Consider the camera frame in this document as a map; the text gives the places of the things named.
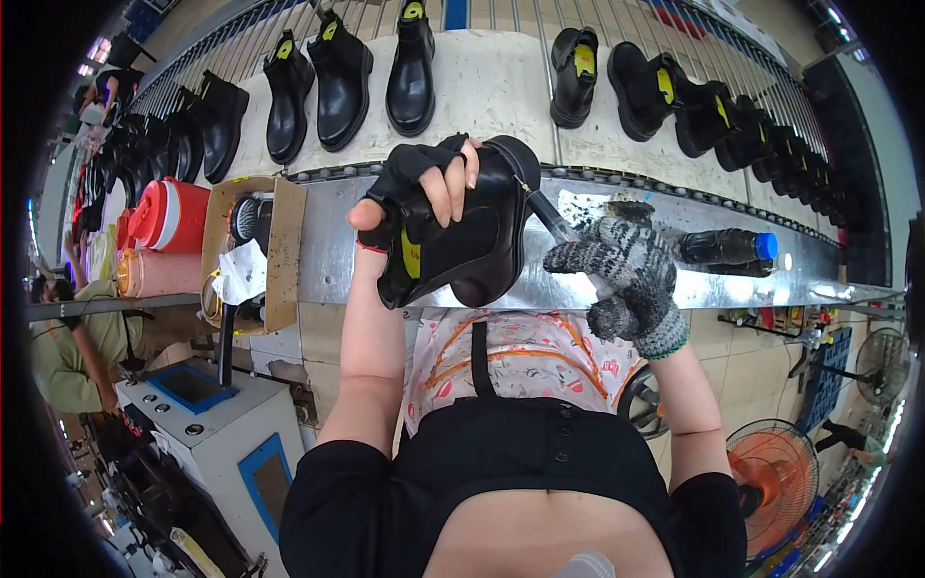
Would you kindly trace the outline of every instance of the cardboard box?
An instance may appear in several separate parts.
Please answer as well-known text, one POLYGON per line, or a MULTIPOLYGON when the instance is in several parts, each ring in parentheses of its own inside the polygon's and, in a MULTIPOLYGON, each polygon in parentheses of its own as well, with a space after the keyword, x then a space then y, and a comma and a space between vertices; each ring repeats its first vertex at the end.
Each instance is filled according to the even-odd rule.
MULTIPOLYGON (((203 234, 202 287, 218 268, 218 255, 228 250, 228 212, 244 193, 273 192, 273 216, 266 255, 266 318, 263 323, 235 318, 239 335, 266 335, 296 323, 299 285, 299 251, 302 247, 302 216, 305 213, 304 187, 284 178, 240 177, 212 188, 205 213, 203 234)), ((214 310, 215 293, 206 305, 214 310)), ((221 326, 221 312, 209 320, 221 326)))

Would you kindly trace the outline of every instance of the gray knitted glove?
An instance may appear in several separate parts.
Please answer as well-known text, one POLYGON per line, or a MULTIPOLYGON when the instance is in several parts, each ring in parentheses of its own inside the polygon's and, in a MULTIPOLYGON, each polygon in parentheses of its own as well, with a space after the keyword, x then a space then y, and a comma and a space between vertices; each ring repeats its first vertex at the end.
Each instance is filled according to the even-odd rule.
POLYGON ((583 240, 553 247, 543 266, 550 273, 594 273, 610 283, 614 294, 587 312, 597 338, 633 341, 650 360, 687 342, 687 322, 672 298, 677 268, 665 239, 651 228, 605 216, 583 240))

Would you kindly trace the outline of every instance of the orange fan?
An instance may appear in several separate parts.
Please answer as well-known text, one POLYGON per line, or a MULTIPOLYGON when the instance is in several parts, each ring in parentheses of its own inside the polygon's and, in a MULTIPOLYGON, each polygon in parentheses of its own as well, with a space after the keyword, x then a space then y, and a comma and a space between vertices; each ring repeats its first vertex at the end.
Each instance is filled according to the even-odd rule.
POLYGON ((819 491, 819 461, 808 437, 784 420, 758 420, 726 439, 746 518, 748 559, 779 545, 819 491))

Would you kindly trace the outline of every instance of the stainless steel work surface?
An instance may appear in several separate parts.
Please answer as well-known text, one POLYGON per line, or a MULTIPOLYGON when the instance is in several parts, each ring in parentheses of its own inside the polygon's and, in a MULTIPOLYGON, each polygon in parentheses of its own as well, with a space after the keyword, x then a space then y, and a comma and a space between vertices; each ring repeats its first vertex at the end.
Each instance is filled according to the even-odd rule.
MULTIPOLYGON (((347 301, 356 233, 345 217, 375 179, 361 176, 307 185, 299 301, 347 301)), ((838 283, 837 247, 734 208, 606 182, 543 178, 542 193, 566 216, 574 214, 574 210, 566 210, 574 207, 560 204, 563 189, 575 195, 596 195, 601 204, 615 194, 623 199, 646 201, 655 207, 653 226, 666 236, 717 228, 744 228, 777 236, 778 270, 770 277, 713 275, 680 264, 674 300, 682 309, 837 303, 880 297, 889 292, 838 283)), ((543 256, 553 246, 553 240, 535 216, 527 220, 524 246, 526 257, 520 278, 506 295, 487 305, 488 309, 585 309, 597 300, 584 275, 552 275, 543 270, 543 256)), ((426 295, 413 305, 462 307, 449 287, 426 295)))

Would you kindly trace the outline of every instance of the black strap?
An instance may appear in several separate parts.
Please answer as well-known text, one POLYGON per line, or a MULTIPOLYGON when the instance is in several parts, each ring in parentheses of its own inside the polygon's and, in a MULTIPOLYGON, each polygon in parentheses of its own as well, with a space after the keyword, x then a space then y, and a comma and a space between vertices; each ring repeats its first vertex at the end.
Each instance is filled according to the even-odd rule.
POLYGON ((125 326, 125 340, 129 343, 129 346, 126 348, 129 352, 129 356, 126 357, 119 364, 126 369, 126 371, 141 371, 144 369, 144 359, 138 359, 135 357, 135 351, 131 348, 131 334, 129 333, 129 317, 142 317, 144 319, 154 319, 154 316, 144 311, 139 311, 137 309, 128 309, 122 312, 122 325, 125 326))
POLYGON ((472 324, 472 382, 480 398, 496 398, 495 387, 488 377, 488 325, 484 321, 472 324))

